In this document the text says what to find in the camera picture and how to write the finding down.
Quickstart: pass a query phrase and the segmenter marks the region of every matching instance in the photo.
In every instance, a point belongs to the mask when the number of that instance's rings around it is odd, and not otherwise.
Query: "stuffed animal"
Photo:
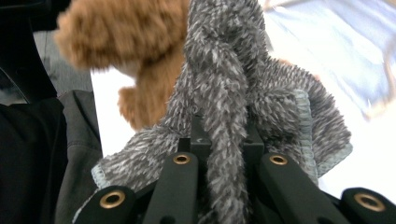
[[[135,87],[119,91],[135,130],[163,117],[184,62],[189,0],[74,0],[58,18],[61,54],[79,69],[119,68]]]

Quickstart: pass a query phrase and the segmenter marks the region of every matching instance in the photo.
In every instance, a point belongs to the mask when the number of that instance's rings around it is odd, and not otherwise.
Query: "brass grommet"
[[[116,199],[114,201],[110,201],[110,197],[116,197]],[[125,201],[125,193],[116,189],[105,194],[100,200],[100,205],[105,209],[110,209],[119,206],[123,201]]]
[[[288,164],[288,159],[283,156],[275,155],[270,157],[270,161],[276,165],[286,165]]]
[[[372,211],[382,212],[385,210],[385,205],[373,195],[367,193],[357,193],[355,194],[354,198],[361,206]],[[365,200],[370,200],[373,202],[373,204],[367,203]]]
[[[181,154],[174,157],[174,163],[176,164],[183,165],[189,162],[190,162],[190,157],[187,155]]]

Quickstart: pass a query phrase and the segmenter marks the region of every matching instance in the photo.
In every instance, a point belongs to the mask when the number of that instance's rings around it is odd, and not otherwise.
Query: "black fabric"
[[[0,69],[0,90],[11,88],[14,85],[6,76],[6,74]]]
[[[0,223],[53,223],[67,165],[63,105],[0,105]]]
[[[97,189],[91,169],[103,157],[93,92],[70,91],[61,96],[67,123],[67,164],[55,223],[72,223],[82,204]]]
[[[48,14],[31,19],[33,32],[55,30],[59,13],[65,11],[69,5],[70,0],[51,0],[51,10]]]

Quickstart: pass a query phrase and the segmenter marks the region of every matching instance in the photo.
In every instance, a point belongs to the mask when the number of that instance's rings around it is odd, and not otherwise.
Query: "curly brown fur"
[[[143,63],[137,72],[136,87],[119,91],[120,112],[134,129],[152,126],[165,114],[184,62],[183,46],[180,42],[157,62]]]
[[[136,87],[120,90],[119,106],[139,130],[164,115],[184,61],[189,2],[75,0],[58,18],[54,38],[76,68],[137,65]]]

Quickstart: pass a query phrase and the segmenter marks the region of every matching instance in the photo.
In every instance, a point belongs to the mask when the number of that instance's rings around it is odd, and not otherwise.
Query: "gray textile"
[[[84,201],[96,190],[91,168],[103,157],[92,92],[70,91],[59,97],[67,123],[67,167],[55,223],[68,224]]]
[[[59,53],[54,32],[35,32],[38,54],[55,90],[62,94],[71,90],[92,91],[89,70],[76,70]]]
[[[137,133],[123,151],[92,169],[99,189],[140,190],[155,181],[200,111],[212,141],[210,206],[200,223],[248,223],[240,143],[247,106],[270,151],[294,158],[315,182],[352,150],[333,98],[312,75],[271,59],[257,0],[191,0],[186,62],[161,123]]]

